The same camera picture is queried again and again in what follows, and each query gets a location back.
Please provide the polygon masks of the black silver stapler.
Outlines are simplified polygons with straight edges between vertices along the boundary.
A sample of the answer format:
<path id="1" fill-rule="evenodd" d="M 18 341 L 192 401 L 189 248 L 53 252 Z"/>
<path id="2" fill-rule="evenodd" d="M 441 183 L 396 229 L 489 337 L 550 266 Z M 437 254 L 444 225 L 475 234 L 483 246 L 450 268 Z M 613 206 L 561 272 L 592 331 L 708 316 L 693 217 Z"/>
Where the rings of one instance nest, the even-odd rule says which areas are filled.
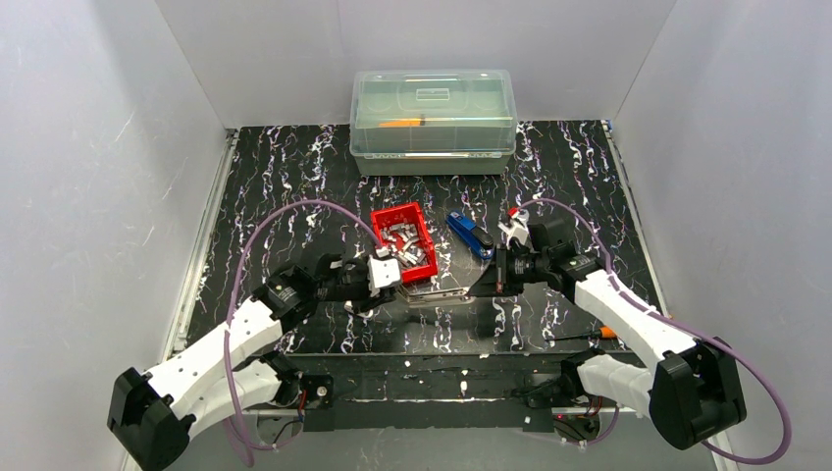
<path id="1" fill-rule="evenodd" d="M 418 290 L 405 286 L 396 289 L 399 298 L 412 308 L 436 308 L 470 304 L 474 297 L 468 287 Z"/>

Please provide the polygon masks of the blue stapler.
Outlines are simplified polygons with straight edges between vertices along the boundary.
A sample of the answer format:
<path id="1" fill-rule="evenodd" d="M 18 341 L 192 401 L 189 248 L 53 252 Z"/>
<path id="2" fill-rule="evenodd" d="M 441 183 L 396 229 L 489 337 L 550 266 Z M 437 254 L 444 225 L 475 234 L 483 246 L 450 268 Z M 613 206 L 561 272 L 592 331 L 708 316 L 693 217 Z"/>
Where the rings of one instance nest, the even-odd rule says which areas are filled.
<path id="1" fill-rule="evenodd" d="M 473 220 L 458 211 L 449 212 L 445 220 L 474 255 L 482 260 L 490 260 L 494 256 L 494 238 Z"/>

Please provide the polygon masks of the red plastic bin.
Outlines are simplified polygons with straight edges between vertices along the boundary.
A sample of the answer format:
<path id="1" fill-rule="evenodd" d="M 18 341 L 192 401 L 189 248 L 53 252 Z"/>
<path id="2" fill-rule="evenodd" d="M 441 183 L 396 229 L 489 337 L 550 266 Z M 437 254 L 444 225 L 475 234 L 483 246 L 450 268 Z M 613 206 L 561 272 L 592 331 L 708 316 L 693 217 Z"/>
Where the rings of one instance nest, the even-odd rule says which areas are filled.
<path id="1" fill-rule="evenodd" d="M 405 285 L 426 283 L 438 273 L 435 245 L 417 202 L 374 210 L 370 220 L 375 234 L 398 262 Z"/>

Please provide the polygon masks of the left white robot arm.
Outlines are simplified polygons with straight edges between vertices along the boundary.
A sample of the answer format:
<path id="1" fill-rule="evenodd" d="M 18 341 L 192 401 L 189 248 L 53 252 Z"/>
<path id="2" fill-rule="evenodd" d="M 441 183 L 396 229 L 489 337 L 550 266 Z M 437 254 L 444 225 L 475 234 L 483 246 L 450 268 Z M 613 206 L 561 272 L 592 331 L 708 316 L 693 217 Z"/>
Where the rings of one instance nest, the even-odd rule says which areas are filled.
<path id="1" fill-rule="evenodd" d="M 276 270 L 222 323 L 185 350 L 115 381 L 107 426 L 142 470 L 164 470 L 205 429 L 239 410 L 272 402 L 301 413 L 327 408 L 333 380 L 308 375 L 277 352 L 276 342 L 316 313 L 320 303 L 344 302 L 366 313 L 395 298 L 402 283 L 393 258 L 342 260 L 327 254 L 310 269 Z"/>

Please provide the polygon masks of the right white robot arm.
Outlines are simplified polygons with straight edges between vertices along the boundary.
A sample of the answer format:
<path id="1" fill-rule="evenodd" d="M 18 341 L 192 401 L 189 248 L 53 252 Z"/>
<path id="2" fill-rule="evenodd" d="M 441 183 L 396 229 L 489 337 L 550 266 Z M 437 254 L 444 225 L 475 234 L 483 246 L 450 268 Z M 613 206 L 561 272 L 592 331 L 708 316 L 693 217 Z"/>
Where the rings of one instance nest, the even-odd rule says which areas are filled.
<path id="1" fill-rule="evenodd" d="M 514 297 L 528 285 L 546 284 L 573 305 L 594 315 L 637 355 L 635 366 L 591 347 L 560 362 L 549 381 L 555 396 L 601 396 L 651 419 L 677 449 L 687 449 L 747 418 L 739 372 L 733 357 L 712 340 L 669 325 L 666 318 L 581 253 L 575 243 L 545 225 L 526 237 L 498 245 L 472 297 Z"/>

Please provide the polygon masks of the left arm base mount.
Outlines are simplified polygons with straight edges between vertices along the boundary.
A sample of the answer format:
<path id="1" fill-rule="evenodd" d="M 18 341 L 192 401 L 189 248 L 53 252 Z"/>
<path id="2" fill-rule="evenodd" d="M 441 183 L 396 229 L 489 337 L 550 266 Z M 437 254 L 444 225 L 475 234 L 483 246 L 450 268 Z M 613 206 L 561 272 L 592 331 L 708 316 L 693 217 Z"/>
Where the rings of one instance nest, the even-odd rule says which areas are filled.
<path id="1" fill-rule="evenodd" d="M 279 408 L 317 410 L 331 408 L 335 381 L 330 375 L 297 373 L 279 376 L 277 391 L 268 395 L 268 403 Z"/>

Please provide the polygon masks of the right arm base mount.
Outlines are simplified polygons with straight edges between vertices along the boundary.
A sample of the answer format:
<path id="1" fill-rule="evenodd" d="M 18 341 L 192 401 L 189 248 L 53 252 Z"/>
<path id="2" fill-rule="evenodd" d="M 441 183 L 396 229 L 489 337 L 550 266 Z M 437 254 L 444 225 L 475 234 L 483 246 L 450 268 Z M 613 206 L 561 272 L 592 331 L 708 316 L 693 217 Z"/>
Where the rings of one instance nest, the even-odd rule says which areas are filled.
<path id="1" fill-rule="evenodd" d="M 574 403 L 579 397 L 585 396 L 590 402 L 589 415 L 596 415 L 604 405 L 605 397 L 588 392 L 579 379 L 578 367 L 598 356 L 610 359 L 603 350 L 591 347 L 560 360 L 559 369 L 553 375 L 543 375 L 540 379 L 526 375 L 523 384 L 505 396 L 519 399 L 532 409 L 565 406 L 568 402 Z"/>

